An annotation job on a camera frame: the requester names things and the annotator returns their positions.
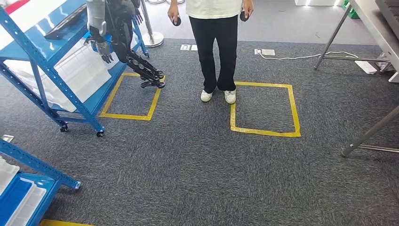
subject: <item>green object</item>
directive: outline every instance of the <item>green object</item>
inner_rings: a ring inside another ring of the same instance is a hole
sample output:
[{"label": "green object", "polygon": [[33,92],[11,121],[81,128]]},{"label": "green object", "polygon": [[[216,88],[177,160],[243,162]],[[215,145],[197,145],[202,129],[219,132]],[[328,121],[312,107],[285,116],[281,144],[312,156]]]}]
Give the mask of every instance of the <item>green object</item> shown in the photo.
[{"label": "green object", "polygon": [[[346,5],[348,5],[348,3],[349,3],[349,1],[348,0],[345,0],[345,1],[343,1],[343,3],[342,3],[342,8],[343,9],[346,9]],[[354,9],[351,9],[350,11],[349,11],[349,15],[348,15],[351,19],[359,19],[359,16],[358,16],[358,14],[356,13],[356,11],[354,10]]]}]

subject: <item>yellow tape square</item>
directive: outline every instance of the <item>yellow tape square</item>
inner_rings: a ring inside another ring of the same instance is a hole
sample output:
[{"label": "yellow tape square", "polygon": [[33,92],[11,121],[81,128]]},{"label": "yellow tape square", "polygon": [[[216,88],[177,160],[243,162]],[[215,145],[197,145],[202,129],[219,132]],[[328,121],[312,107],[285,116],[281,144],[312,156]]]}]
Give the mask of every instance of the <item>yellow tape square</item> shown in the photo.
[{"label": "yellow tape square", "polygon": [[58,220],[42,220],[39,226],[93,226],[93,225],[84,225],[72,222],[63,222]]},{"label": "yellow tape square", "polygon": [[260,87],[287,88],[295,131],[288,132],[288,133],[279,133],[279,132],[270,131],[270,130],[247,129],[247,128],[237,127],[236,126],[236,104],[232,104],[230,107],[230,128],[232,131],[241,132],[241,133],[252,133],[252,134],[258,134],[258,135],[266,135],[266,136],[278,136],[278,137],[300,137],[301,136],[301,133],[299,131],[300,125],[299,125],[298,113],[296,111],[296,105],[295,105],[295,100],[294,100],[294,91],[292,89],[292,85],[244,82],[244,81],[237,81],[235,83],[238,86],[260,86]]},{"label": "yellow tape square", "polygon": [[157,88],[157,90],[155,91],[155,95],[154,95],[154,98],[152,99],[151,107],[150,107],[150,110],[148,111],[147,115],[131,115],[131,114],[112,114],[112,113],[107,113],[108,108],[110,107],[111,102],[114,99],[115,94],[118,91],[119,86],[122,83],[122,80],[123,80],[123,78],[125,76],[140,77],[140,75],[137,74],[137,73],[129,73],[129,72],[122,73],[122,75],[120,76],[120,78],[116,82],[115,87],[111,91],[111,94],[108,97],[107,102],[105,103],[103,110],[99,114],[99,117],[113,118],[113,119],[144,120],[144,121],[151,120],[152,114],[154,113],[155,107],[156,107],[156,105],[158,103],[158,98],[160,97],[161,89],[159,89],[159,88]]}]

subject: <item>white sneaker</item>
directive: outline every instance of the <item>white sneaker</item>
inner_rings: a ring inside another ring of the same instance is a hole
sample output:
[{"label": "white sneaker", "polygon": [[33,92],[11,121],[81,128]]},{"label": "white sneaker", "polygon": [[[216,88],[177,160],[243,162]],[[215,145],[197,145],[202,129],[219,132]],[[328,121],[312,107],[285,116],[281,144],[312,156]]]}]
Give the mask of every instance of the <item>white sneaker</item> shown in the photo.
[{"label": "white sneaker", "polygon": [[224,99],[229,104],[234,104],[236,102],[236,91],[224,91]]},{"label": "white sneaker", "polygon": [[201,100],[203,102],[208,102],[211,100],[213,93],[207,93],[205,90],[202,91],[201,93]]}]

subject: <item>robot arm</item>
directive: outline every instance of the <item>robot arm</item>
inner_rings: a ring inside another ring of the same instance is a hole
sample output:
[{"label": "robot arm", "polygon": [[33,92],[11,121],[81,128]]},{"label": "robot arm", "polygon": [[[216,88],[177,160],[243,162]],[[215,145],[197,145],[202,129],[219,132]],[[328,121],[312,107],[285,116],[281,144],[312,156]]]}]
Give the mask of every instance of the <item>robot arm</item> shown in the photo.
[{"label": "robot arm", "polygon": [[135,8],[140,8],[140,0],[132,0],[133,5]]},{"label": "robot arm", "polygon": [[88,30],[96,42],[98,53],[102,59],[110,63],[113,59],[105,42],[104,36],[107,33],[107,22],[105,21],[106,0],[86,0],[88,11]]}]

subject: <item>handheld controller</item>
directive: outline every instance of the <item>handheld controller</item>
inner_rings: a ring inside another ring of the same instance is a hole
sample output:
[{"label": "handheld controller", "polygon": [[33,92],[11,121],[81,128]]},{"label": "handheld controller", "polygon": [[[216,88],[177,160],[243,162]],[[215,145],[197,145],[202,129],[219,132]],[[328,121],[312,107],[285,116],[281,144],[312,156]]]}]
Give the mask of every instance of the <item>handheld controller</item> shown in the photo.
[{"label": "handheld controller", "polygon": [[247,18],[245,18],[245,12],[241,11],[241,14],[239,15],[239,18],[241,19],[241,21],[246,22],[249,19],[249,15]]},{"label": "handheld controller", "polygon": [[177,23],[175,24],[175,23],[173,23],[173,21],[172,21],[172,24],[174,25],[174,26],[180,26],[180,24],[182,23],[182,20],[180,19],[180,15],[177,15]]}]

